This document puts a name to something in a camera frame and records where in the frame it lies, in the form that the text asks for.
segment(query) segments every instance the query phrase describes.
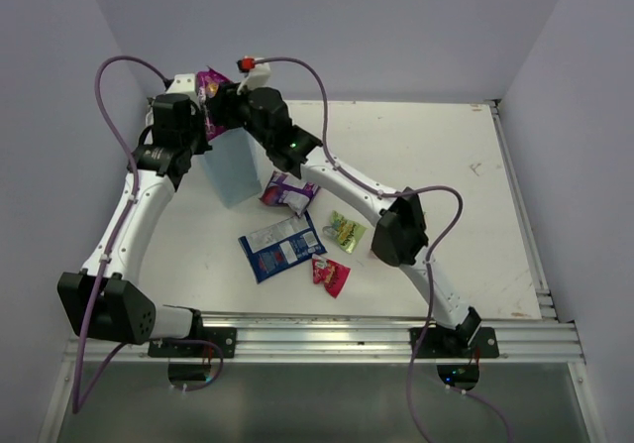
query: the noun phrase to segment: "scratch mark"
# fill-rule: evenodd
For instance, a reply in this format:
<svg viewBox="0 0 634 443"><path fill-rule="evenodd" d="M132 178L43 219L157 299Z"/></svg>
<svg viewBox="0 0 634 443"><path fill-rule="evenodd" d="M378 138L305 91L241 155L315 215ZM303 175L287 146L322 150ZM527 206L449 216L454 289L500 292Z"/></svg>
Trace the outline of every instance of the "scratch mark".
<svg viewBox="0 0 634 443"><path fill-rule="evenodd" d="M477 163L477 164L471 164L469 166L469 168L472 170L472 172L477 175L479 177L479 173L477 173L477 168L480 167L482 165L482 163Z"/></svg>
<svg viewBox="0 0 634 443"><path fill-rule="evenodd" d="M522 273L520 273L518 276L516 276L514 281L518 282L524 275L528 275L528 273L530 273L530 270L527 268Z"/></svg>

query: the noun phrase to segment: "red cap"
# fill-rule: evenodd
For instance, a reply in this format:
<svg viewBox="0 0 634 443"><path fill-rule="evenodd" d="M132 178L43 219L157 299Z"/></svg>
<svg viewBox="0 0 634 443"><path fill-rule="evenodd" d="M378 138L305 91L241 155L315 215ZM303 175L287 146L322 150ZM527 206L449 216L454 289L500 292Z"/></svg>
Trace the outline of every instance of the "red cap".
<svg viewBox="0 0 634 443"><path fill-rule="evenodd" d="M238 69L241 73L248 73L256 67L256 60L251 57L244 57L238 60Z"/></svg>

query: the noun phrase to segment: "light purple wall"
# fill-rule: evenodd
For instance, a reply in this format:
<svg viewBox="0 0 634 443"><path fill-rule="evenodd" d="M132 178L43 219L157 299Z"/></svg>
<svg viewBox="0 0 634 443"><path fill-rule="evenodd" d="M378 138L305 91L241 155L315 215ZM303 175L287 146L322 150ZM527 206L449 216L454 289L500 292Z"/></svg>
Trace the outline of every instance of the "light purple wall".
<svg viewBox="0 0 634 443"><path fill-rule="evenodd" d="M57 279L78 270L120 193L125 158L92 94L119 49L95 0L0 0L0 19L0 440L28 443L69 334ZM141 89L125 66L107 76L106 103L132 139Z"/></svg>
<svg viewBox="0 0 634 443"><path fill-rule="evenodd" d="M98 0L121 48L172 72L241 55L297 55L331 97L499 98L557 0ZM317 97L295 66L275 69L289 98Z"/></svg>
<svg viewBox="0 0 634 443"><path fill-rule="evenodd" d="M634 0L560 0L502 102L555 304L634 441Z"/></svg>

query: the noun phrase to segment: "metal frame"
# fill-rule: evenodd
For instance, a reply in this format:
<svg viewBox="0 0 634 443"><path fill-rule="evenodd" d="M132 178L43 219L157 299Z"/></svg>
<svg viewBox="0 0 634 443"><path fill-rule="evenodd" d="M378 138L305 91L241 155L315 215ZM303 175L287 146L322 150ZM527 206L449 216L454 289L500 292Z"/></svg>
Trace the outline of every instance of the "metal frame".
<svg viewBox="0 0 634 443"><path fill-rule="evenodd" d="M421 327L421 319L375 317L313 317L270 315L204 315L205 327L235 327L238 331L231 362L249 363L407 363L411 356L409 329ZM543 321L483 321L495 328L500 351L491 364L582 363L583 354L574 324ZM65 358L74 360L76 339L66 348ZM108 342L91 342L88 362L101 362L112 350ZM135 363L147 360L148 345L129 346L116 360ZM172 359L172 362L192 362ZM463 363L464 359L426 359L425 362Z"/></svg>
<svg viewBox="0 0 634 443"><path fill-rule="evenodd" d="M483 360L487 364L504 363L567 363L589 439L603 443L605 432L591 392L587 385L581 342L574 323L563 324L548 289L539 259L517 176L502 131L497 105L490 107L498 142L506 168L513 203L520 221L531 276L542 314L541 320L485 320L483 326L493 327L500 351L498 359ZM346 363L394 364L407 363L411 356L409 329L420 327L420 317L350 317L306 315L255 315L203 313L206 327L235 327L238 331L236 352L232 362L239 363ZM61 429L70 390L77 340L68 341L53 398L40 434L40 443L53 442ZM86 347L87 362L101 362L113 344L91 341ZM115 361L146 363L148 345L128 346ZM152 359L152 362L166 359ZM172 359L172 362L191 362ZM424 360L425 363L461 363L459 359Z"/></svg>
<svg viewBox="0 0 634 443"><path fill-rule="evenodd" d="M502 151L504 169L506 170L508 183L511 187L511 195L513 196L513 203L515 204L515 213L520 221L520 230L522 232L522 239L524 240L524 248L526 249L526 254L528 256L528 264L531 269L533 284L535 285L535 289L548 290L546 276L544 275L542 262L539 258L539 252L537 251L537 243L535 242L535 236L533 235L533 229L528 219L524 198L522 197L522 192L519 188L519 182L517 181L513 161L511 160L511 156L508 151L506 138L504 137L497 103L495 101L486 101L485 104L487 104L490 108L493 124L495 125L495 133L497 134L497 142L499 143L499 147Z"/></svg>

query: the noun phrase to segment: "green candy bag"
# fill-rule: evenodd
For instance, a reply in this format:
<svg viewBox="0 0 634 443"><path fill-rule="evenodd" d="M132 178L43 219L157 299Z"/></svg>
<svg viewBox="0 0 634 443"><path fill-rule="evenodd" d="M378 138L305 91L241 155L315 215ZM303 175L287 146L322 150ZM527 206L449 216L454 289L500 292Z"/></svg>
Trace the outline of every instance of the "green candy bag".
<svg viewBox="0 0 634 443"><path fill-rule="evenodd" d="M337 242L344 252L352 253L366 229L361 223L350 220L341 213L333 211L330 216L330 226L324 227L323 232L327 237Z"/></svg>

